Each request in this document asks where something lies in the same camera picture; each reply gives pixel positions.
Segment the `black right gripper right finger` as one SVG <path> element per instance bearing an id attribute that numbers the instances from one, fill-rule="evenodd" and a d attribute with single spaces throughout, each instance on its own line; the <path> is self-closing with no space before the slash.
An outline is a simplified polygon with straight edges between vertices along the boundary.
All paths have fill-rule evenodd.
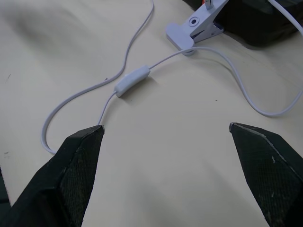
<path id="1" fill-rule="evenodd" d="M 232 122 L 241 167 L 271 227 L 303 225 L 303 159 L 278 134 Z"/>

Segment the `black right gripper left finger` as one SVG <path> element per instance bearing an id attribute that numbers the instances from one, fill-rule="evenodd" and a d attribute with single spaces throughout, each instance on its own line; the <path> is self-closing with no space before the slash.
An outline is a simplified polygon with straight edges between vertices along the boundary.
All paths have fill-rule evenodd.
<path id="1" fill-rule="evenodd" d="M 80 227 L 94 186 L 104 127 L 67 137 L 4 216 L 2 227 Z"/>

